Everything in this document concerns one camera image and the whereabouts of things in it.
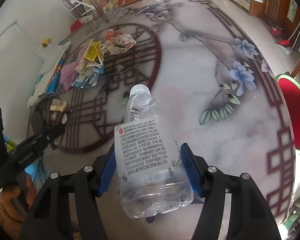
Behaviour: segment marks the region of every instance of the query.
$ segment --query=white bottle cap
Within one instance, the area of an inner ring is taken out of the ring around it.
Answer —
[[[142,85],[142,84],[135,85],[131,88],[130,96],[135,95],[137,93],[145,93],[147,95],[151,95],[149,88],[145,85]]]

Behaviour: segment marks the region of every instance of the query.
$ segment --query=white label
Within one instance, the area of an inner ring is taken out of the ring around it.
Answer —
[[[120,184],[144,180],[146,174],[181,163],[178,146],[168,127],[164,118],[154,116],[114,128],[114,151]]]

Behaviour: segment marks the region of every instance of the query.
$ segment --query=floral patterned tabletop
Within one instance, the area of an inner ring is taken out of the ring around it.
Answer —
[[[121,74],[117,73],[118,79],[89,89],[78,99],[75,92],[71,94],[74,109],[76,104],[82,105],[79,103],[82,100],[97,102],[106,98],[101,105],[109,119],[102,126],[104,134],[95,131],[100,127],[95,123],[93,128],[88,125],[78,128],[77,146],[96,146],[95,136],[102,139],[111,134],[113,126],[124,117],[125,93],[136,82],[148,84],[173,125],[178,144],[187,142],[195,155],[204,157],[223,173],[236,176],[249,173],[281,223],[293,189],[293,133],[274,75],[246,33],[210,0],[141,0],[97,18],[65,39],[63,43],[72,42],[66,63],[71,62],[81,44],[93,35],[102,37],[109,28],[133,33],[137,46],[143,44],[145,49],[139,49],[131,59],[129,71],[133,70],[134,81],[120,78],[128,75],[124,71],[127,66],[118,69],[117,61],[112,67],[119,72],[123,69]],[[152,51],[146,56],[154,57],[141,61],[145,51]],[[141,74],[144,79],[138,80]],[[114,83],[118,85],[116,90],[104,89]],[[82,118],[84,115],[78,115],[74,124]],[[65,136],[68,139],[64,141],[72,141],[72,132]],[[107,146],[111,145],[111,136],[106,141]],[[200,200],[157,216],[149,224],[125,218],[117,187],[115,176],[109,192],[98,199],[110,239],[191,238],[202,209]],[[227,232],[229,210],[230,202],[226,200],[220,239]]]

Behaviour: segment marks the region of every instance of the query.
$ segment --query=blue flower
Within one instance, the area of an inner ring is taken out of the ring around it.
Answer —
[[[242,96],[243,94],[243,84],[250,90],[253,91],[256,89],[256,85],[253,82],[254,76],[247,71],[245,66],[242,66],[239,61],[233,62],[233,67],[235,69],[232,69],[229,71],[230,77],[232,77],[234,80],[237,80],[239,82],[239,88],[237,90],[236,96]]]
[[[255,46],[250,44],[247,40],[240,41],[238,38],[234,39],[237,45],[237,50],[241,53],[244,53],[248,58],[254,58],[254,55],[259,55],[255,50]]]

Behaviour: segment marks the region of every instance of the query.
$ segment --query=tabletop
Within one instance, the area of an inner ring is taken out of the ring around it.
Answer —
[[[110,144],[114,126],[124,118],[125,93],[143,83],[160,101],[178,145],[187,142],[195,155],[223,173],[249,173],[281,223],[293,190],[292,127],[280,88],[246,33],[211,0],[140,0],[62,41],[72,42],[65,65],[76,60],[81,44],[103,40],[108,29],[131,34],[137,44],[105,57],[105,74],[95,87],[59,89],[56,96],[73,110],[62,150],[85,155]],[[148,224],[125,216],[117,190],[116,175],[98,199],[110,239],[191,238],[202,200]],[[220,239],[229,211],[228,198]]]

